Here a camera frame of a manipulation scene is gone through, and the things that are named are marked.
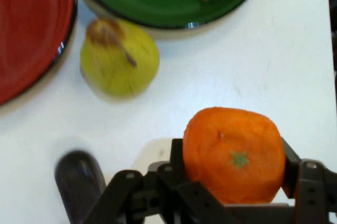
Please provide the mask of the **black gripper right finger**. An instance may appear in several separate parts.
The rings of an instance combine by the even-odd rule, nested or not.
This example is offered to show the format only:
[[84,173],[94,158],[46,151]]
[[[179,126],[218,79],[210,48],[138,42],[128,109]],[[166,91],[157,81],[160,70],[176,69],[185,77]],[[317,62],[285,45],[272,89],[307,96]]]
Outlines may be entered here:
[[301,159],[282,139],[286,163],[282,189],[295,200],[294,223],[330,223],[336,214],[336,172],[313,159]]

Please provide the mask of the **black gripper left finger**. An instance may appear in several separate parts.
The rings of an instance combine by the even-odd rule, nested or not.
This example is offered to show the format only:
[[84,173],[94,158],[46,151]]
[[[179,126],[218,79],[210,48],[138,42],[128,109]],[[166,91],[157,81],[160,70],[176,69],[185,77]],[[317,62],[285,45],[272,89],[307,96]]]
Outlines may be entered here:
[[173,139],[169,161],[115,174],[84,223],[143,223],[160,215],[165,223],[229,223],[228,211],[184,173],[182,140]]

